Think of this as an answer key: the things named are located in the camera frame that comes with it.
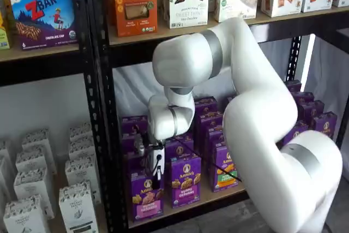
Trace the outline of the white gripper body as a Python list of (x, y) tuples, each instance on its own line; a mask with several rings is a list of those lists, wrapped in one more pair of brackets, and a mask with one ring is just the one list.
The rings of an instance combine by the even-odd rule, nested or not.
[(165, 169), (165, 147), (162, 144), (149, 144), (146, 149), (145, 171), (148, 176), (161, 179)]

